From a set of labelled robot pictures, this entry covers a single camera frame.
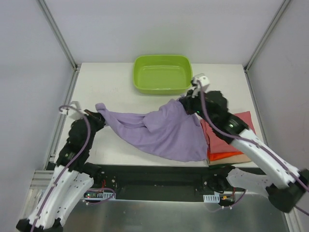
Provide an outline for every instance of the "white wall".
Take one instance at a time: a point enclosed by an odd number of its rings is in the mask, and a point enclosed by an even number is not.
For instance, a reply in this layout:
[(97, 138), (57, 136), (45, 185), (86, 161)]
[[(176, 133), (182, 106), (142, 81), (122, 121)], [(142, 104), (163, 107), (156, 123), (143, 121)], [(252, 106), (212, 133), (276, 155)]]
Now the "white wall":
[[(309, 169), (309, 1), (292, 1), (249, 71), (269, 145)], [(309, 211), (309, 194), (299, 206)], [(308, 217), (300, 213), (305, 231)]]
[(12, 232), (72, 69), (36, 1), (0, 1), (0, 11), (0, 231)]
[(245, 65), (282, 0), (46, 2), (78, 63), (182, 54), (192, 63)]

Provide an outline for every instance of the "pink cloth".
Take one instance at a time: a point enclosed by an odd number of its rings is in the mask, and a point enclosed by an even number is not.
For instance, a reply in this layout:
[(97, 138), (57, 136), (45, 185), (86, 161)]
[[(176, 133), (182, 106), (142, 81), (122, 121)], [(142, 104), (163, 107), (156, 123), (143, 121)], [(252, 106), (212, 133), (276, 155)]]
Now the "pink cloth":
[[(250, 111), (243, 112), (243, 113), (238, 113), (235, 114), (238, 116), (240, 119), (242, 119), (245, 123), (248, 124), (249, 128), (254, 131), (252, 119), (251, 119), (251, 114)], [(227, 144), (225, 141), (219, 139), (212, 131), (211, 127), (209, 126), (208, 123), (206, 123), (206, 133), (209, 137), (209, 149), (210, 153), (223, 153), (223, 152), (239, 152), (236, 148), (233, 146)]]

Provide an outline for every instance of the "metal frame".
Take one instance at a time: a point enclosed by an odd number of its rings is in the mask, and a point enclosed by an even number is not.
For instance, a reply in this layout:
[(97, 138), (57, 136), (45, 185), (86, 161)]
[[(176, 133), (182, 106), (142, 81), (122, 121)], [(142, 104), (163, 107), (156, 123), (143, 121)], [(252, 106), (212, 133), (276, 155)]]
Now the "metal frame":
[[(71, 97), (73, 95), (74, 92), (74, 88), (75, 88), (75, 84), (77, 81), (77, 77), (78, 77), (78, 73), (79, 73), (79, 69), (80, 66), (77, 65), (77, 63), (75, 62), (50, 10), (48, 9), (48, 6), (45, 2), (45, 0), (36, 0), (38, 5), (40, 6), (42, 12), (44, 13), (56, 39), (58, 40), (60, 46), (62, 47), (63, 52), (65, 53), (68, 61), (70, 62), (71, 66), (74, 69), (74, 74), (71, 78), (71, 82), (70, 85), (68, 87), (67, 90), (67, 95), (66, 98), (64, 100), (64, 104), (67, 104), (71, 101)], [(262, 136), (263, 139), (265, 141), (265, 143), (267, 144), (267, 138), (265, 136), (265, 132), (263, 129), (263, 124), (261, 121), (261, 117), (260, 117), (260, 113), (259, 113), (259, 109), (258, 109), (258, 105), (256, 102), (256, 98), (255, 98), (255, 94), (254, 94), (254, 90), (252, 88), (252, 85), (250, 83), (250, 79), (247, 75), (248, 70), (250, 69), (250, 67), (252, 66), (252, 64), (254, 63), (254, 61), (256, 60), (257, 55), (259, 54), (261, 48), (264, 46), (264, 44), (266, 43), (267, 39), (269, 38), (270, 34), (273, 32), (273, 29), (275, 28), (275, 26), (277, 25), (279, 19), (282, 17), (283, 13), (286, 11), (286, 9), (288, 8), (288, 6), (290, 5), (290, 3), (292, 2), (292, 0), (284, 0), (280, 6), (280, 8), (278, 9), (278, 11), (276, 12), (276, 15), (274, 16), (274, 18), (272, 19), (271, 23), (269, 24), (267, 30), (265, 31), (264, 35), (262, 36), (259, 44), (257, 45), (256, 49), (254, 50), (250, 60), (248, 61), (248, 64), (244, 67), (244, 71), (246, 73), (246, 78), (247, 78), (247, 82), (248, 82), (248, 86), (250, 89), (250, 93), (252, 95), (253, 98), (253, 104), (255, 107), (255, 110), (257, 112), (257, 116), (258, 116), (258, 120), (261, 126), (261, 131), (262, 131)], [(56, 128), (54, 131), (54, 136), (52, 139), (52, 142), (50, 144), (50, 147), (48, 149), (48, 154), (47, 154), (47, 160), (45, 163), (45, 167), (47, 167), (47, 165), (50, 162), (53, 162), (55, 159), (55, 153), (56, 153), (56, 149), (59, 143), (59, 139), (60, 139), (60, 135), (64, 126), (64, 122), (65, 122), (65, 118), (64, 116), (60, 116), (58, 118), (57, 124), (56, 124)], [(27, 200), (21, 215), (21, 218), (25, 218), (27, 215), (30, 214), (30, 212), (34, 209), (34, 207), (36, 206), (36, 204), (39, 201), (39, 198), (42, 195), (42, 191), (43, 189), (45, 189), (47, 187), (47, 185), (50, 182), (51, 176), (53, 175), (53, 171), (36, 171), (33, 177), (33, 180), (31, 182), (31, 186), (28, 192), (28, 196), (27, 196)], [(302, 232), (302, 226), (299, 220), (299, 216), (298, 216), (298, 212), (297, 210), (292, 210), (289, 214), (285, 214), (285, 218), (287, 220), (287, 224), (289, 227), (290, 232)]]

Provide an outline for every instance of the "stack of folded cloth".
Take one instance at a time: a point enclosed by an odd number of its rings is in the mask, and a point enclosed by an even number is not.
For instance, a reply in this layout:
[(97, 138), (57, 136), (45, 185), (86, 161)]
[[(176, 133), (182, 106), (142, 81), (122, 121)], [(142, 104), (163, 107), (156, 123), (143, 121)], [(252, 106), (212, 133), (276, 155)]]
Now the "stack of folded cloth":
[[(254, 130), (250, 111), (235, 114), (245, 123), (248, 124), (251, 130)], [(234, 163), (245, 163), (251, 160), (243, 154), (241, 151), (237, 150), (233, 146), (227, 144), (225, 141), (219, 139), (211, 127), (205, 120), (200, 121), (204, 135), (208, 144), (207, 157), (209, 166), (211, 165), (223, 165), (223, 164), (234, 164)]]

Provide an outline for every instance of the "lavender towel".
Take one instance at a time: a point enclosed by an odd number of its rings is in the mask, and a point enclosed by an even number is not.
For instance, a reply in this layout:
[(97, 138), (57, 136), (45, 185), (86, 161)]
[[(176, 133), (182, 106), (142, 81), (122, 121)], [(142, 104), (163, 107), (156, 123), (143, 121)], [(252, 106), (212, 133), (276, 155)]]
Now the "lavender towel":
[(96, 104), (107, 125), (123, 140), (141, 151), (178, 161), (206, 159), (207, 143), (195, 115), (187, 115), (182, 104), (170, 100), (147, 114), (116, 113)]

